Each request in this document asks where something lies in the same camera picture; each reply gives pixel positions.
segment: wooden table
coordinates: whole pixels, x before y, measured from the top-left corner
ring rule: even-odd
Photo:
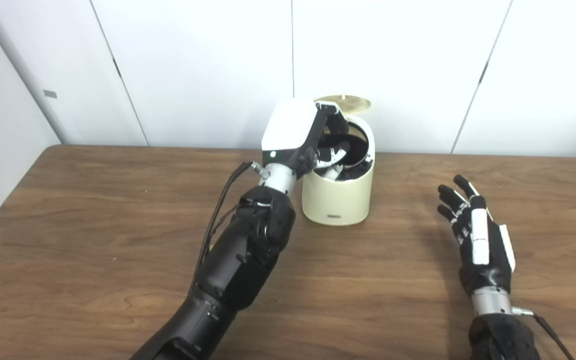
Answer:
[[[0,208],[0,360],[123,360],[182,303],[226,178],[255,150],[53,146]],[[297,221],[214,359],[466,360],[471,301],[437,186],[509,224],[512,303],[576,356],[576,159],[379,153],[368,219]],[[224,208],[256,184],[251,171]],[[563,359],[535,326],[542,359]]]

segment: robotic arm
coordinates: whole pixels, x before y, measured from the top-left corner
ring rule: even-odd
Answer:
[[[541,316],[510,305],[515,254],[508,229],[493,221],[485,198],[466,178],[457,175],[454,182],[466,198],[441,185],[439,199],[448,207],[439,205],[437,211],[452,224],[461,255],[459,280],[475,310],[468,333],[471,360],[539,360],[533,332],[519,321],[519,315],[534,317],[566,357],[573,360]]]
[[[325,128],[348,132],[334,102],[293,98],[275,107],[263,134],[263,166],[251,164],[259,184],[239,199],[230,223],[198,265],[183,304],[130,360],[210,358],[237,313],[253,303],[288,243],[295,182],[348,152],[347,143],[317,148]]]

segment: cable connector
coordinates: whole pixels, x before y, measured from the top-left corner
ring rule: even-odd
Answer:
[[[270,177],[270,171],[266,170],[263,166],[261,166],[259,162],[253,161],[250,167],[255,173],[258,173],[258,175],[263,180],[266,180],[267,178]]]
[[[517,317],[534,317],[535,313],[532,310],[524,309],[522,307],[512,306],[512,314]]]

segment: round lid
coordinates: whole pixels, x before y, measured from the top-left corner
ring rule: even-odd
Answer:
[[[315,101],[332,101],[339,105],[339,109],[344,114],[357,114],[370,108],[370,101],[367,98],[354,95],[329,95],[323,96]]]

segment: black cable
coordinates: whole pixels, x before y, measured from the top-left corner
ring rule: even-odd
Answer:
[[[224,199],[226,199],[226,194],[228,194],[228,189],[231,188],[231,185],[237,180],[240,175],[244,173],[244,171],[248,170],[252,166],[252,162],[242,162],[240,166],[233,171],[230,175],[228,180],[226,181],[226,185],[224,185],[221,194],[219,195],[219,200],[217,200],[217,206],[214,208],[214,212],[210,217],[210,221],[208,222],[208,228],[206,228],[206,232],[203,235],[203,241],[201,242],[201,249],[199,249],[199,258],[197,259],[197,265],[194,267],[194,274],[192,274],[192,282],[190,283],[190,289],[188,292],[192,291],[195,287],[195,283],[197,282],[197,271],[199,266],[204,262],[206,255],[208,255],[208,251],[210,251],[210,239],[213,236],[213,231],[215,227],[215,220],[217,219],[217,215],[219,215],[219,210],[222,209],[222,204],[224,203]]]
[[[219,219],[219,221],[217,221],[217,224],[212,229],[212,232],[210,233],[210,239],[213,238],[213,235],[215,235],[215,233],[217,232],[217,229],[219,229],[219,227],[222,225],[222,223],[224,221],[226,221],[226,219],[228,219],[228,216],[239,208],[240,208],[240,205],[237,203],[230,210],[226,211],[226,214],[223,214],[223,216]],[[208,242],[208,251],[210,251],[210,242]]]
[[[566,358],[568,358],[568,360],[575,360],[575,358],[572,357],[572,355],[570,354],[570,352],[566,348],[566,345],[564,345],[562,340],[560,340],[560,337],[557,336],[557,333],[555,333],[555,330],[553,330],[553,328],[551,328],[551,326],[548,325],[548,323],[546,322],[546,319],[544,319],[543,317],[541,317],[535,313],[532,314],[532,317],[535,319],[535,321],[537,321],[537,324],[541,325],[541,327],[544,330],[546,330],[546,333],[548,333],[548,335],[550,335],[550,337],[557,343],[557,345],[559,346],[561,351],[563,351],[563,353],[566,355]]]

